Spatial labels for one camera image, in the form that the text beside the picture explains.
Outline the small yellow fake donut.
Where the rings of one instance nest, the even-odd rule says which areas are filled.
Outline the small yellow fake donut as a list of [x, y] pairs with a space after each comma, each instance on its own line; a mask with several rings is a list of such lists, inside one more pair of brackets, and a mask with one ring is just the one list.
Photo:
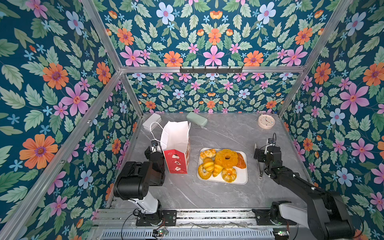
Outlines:
[[198, 175], [199, 175], [199, 177], [201, 179], [208, 180], [211, 177], [212, 172], [209, 172], [209, 171], [205, 170], [203, 165], [199, 165], [199, 167], [198, 167]]

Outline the round striped fake bun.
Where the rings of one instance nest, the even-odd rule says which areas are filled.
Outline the round striped fake bun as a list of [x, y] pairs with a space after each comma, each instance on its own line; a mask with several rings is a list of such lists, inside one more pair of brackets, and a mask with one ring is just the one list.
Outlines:
[[235, 168], [223, 168], [222, 179], [227, 183], [232, 183], [237, 178], [237, 171]]

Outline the small yellow fake roll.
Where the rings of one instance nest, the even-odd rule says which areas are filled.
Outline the small yellow fake roll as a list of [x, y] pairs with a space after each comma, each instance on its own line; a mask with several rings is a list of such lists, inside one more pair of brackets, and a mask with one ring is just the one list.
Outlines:
[[218, 164], [214, 164], [214, 170], [212, 172], [212, 176], [215, 178], [217, 177], [223, 170], [223, 167], [218, 165]]

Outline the red white paper bag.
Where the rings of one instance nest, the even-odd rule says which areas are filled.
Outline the red white paper bag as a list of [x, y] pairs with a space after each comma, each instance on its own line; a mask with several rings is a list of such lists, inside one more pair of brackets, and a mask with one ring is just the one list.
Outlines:
[[154, 140], [160, 143], [168, 170], [171, 174], [187, 174], [190, 162], [190, 128], [191, 123], [167, 122], [160, 127], [161, 137]]

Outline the yellow fake croissant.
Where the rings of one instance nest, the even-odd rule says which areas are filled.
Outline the yellow fake croissant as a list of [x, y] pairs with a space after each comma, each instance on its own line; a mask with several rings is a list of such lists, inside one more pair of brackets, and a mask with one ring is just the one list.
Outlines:
[[211, 158], [206, 158], [203, 160], [203, 169], [206, 172], [213, 172], [215, 169], [215, 162]]

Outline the yellow flaky fake pastry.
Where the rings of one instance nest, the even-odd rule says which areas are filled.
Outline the yellow flaky fake pastry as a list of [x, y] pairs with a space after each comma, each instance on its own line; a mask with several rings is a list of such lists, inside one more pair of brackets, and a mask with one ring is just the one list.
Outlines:
[[207, 159], [207, 158], [212, 159], [216, 156], [216, 154], [217, 154], [217, 151], [215, 149], [208, 149], [208, 150], [202, 151], [200, 153], [200, 158], [202, 160]]

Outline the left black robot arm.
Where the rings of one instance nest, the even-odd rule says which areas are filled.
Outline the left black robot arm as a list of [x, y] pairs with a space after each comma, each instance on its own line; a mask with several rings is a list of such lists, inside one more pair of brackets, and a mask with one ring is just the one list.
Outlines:
[[152, 140], [145, 150], [146, 162], [126, 162], [114, 185], [114, 196], [135, 204], [145, 215], [159, 215], [162, 207], [150, 193], [150, 187], [165, 182], [165, 157], [158, 141]]

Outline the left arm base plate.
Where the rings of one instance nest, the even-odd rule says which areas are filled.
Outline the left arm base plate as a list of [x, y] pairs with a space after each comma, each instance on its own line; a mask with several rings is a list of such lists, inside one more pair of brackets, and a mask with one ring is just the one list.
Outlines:
[[176, 210], [159, 210], [154, 214], [142, 214], [137, 216], [137, 227], [174, 227], [177, 221]]

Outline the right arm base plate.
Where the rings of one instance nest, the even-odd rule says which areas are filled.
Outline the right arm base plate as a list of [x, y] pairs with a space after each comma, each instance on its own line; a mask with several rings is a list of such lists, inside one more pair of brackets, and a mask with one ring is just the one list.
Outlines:
[[259, 226], [296, 226], [297, 223], [291, 220], [283, 219], [280, 215], [275, 212], [271, 213], [271, 209], [252, 209], [255, 214], [256, 222]]

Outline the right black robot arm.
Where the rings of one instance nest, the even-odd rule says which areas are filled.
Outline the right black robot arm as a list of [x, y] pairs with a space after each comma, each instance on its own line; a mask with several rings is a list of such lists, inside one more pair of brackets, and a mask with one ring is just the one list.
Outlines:
[[267, 176], [302, 199], [305, 209], [294, 206], [290, 201], [273, 202], [269, 211], [272, 223], [294, 222], [309, 229], [317, 240], [353, 238], [356, 230], [348, 207], [339, 193], [326, 191], [305, 181], [293, 170], [285, 167], [281, 148], [276, 140], [269, 138], [267, 144], [255, 148], [254, 158], [263, 163], [260, 176]]

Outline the large orange fake donut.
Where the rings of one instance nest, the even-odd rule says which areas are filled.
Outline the large orange fake donut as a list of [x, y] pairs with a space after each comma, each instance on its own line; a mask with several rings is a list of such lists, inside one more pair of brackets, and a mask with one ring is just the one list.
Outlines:
[[232, 168], [238, 164], [238, 154], [229, 149], [217, 152], [215, 163], [223, 168]]

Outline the orange triangular fake bread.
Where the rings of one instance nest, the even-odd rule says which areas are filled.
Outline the orange triangular fake bread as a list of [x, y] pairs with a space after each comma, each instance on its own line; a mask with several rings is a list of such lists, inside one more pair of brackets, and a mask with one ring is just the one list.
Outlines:
[[245, 169], [247, 167], [245, 159], [241, 153], [237, 153], [238, 155], [238, 163], [236, 165], [237, 168], [239, 169]]

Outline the steel tongs white tips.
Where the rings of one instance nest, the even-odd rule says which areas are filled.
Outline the steel tongs white tips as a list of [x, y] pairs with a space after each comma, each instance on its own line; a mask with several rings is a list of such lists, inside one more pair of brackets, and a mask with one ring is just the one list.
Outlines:
[[257, 144], [254, 145], [254, 159], [257, 161], [257, 166], [259, 170], [259, 180], [261, 181], [263, 178], [264, 170], [264, 158], [265, 158], [265, 150], [263, 148], [259, 148]]

